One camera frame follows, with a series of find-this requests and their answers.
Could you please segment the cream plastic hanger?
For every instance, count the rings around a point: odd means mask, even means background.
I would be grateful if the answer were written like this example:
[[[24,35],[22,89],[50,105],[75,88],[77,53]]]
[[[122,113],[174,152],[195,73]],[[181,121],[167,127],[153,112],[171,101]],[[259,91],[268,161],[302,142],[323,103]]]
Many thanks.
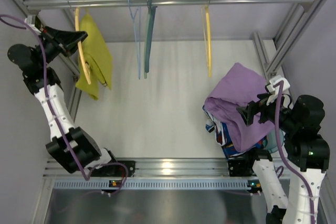
[[[79,14],[80,14],[80,8],[76,7],[73,8],[72,5],[70,4],[70,1],[67,0],[70,8],[74,9],[74,15],[75,15],[75,31],[79,31]],[[83,49],[82,49],[82,42],[78,42],[78,52],[79,52],[79,59],[80,59],[80,63],[85,75],[85,79],[88,83],[88,85],[91,84],[91,75],[90,75],[90,68],[87,66],[84,54],[83,54]]]

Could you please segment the yellow-green trousers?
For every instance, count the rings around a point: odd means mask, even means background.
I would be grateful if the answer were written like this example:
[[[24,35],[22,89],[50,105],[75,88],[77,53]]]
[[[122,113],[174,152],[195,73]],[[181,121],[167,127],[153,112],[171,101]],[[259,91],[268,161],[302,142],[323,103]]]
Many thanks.
[[[83,16],[79,28],[88,34],[82,42],[82,50],[89,67],[91,83],[87,82],[81,61],[78,61],[80,76],[76,87],[97,101],[99,99],[99,85],[108,89],[112,88],[112,55],[97,24],[89,13]]]

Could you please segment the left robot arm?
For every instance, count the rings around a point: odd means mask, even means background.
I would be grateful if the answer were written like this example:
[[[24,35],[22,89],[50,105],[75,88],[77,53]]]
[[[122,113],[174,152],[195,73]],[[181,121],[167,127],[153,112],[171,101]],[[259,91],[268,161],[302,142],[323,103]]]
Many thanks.
[[[38,100],[50,129],[49,155],[68,173],[88,170],[89,177],[126,177],[134,172],[135,161],[118,162],[113,153],[99,148],[94,139],[76,126],[64,101],[61,81],[48,66],[59,54],[72,56],[88,34],[85,31],[62,31],[44,27],[35,47],[14,44],[9,60],[23,74],[29,92]]]

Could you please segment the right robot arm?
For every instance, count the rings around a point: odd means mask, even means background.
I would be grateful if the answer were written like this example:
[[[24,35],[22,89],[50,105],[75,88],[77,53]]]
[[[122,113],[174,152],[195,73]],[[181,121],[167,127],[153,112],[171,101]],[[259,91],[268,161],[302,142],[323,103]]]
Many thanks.
[[[258,102],[238,107],[247,125],[260,113],[260,122],[270,121],[285,133],[280,153],[291,172],[289,194],[285,194],[268,150],[252,148],[228,160],[231,177],[256,176],[259,185],[249,184],[251,193],[262,192],[267,203],[266,223],[317,223],[321,184],[329,168],[330,148],[319,134],[325,116],[323,102],[311,95],[301,95],[293,108],[283,106],[280,98],[267,104],[268,94],[259,94]]]

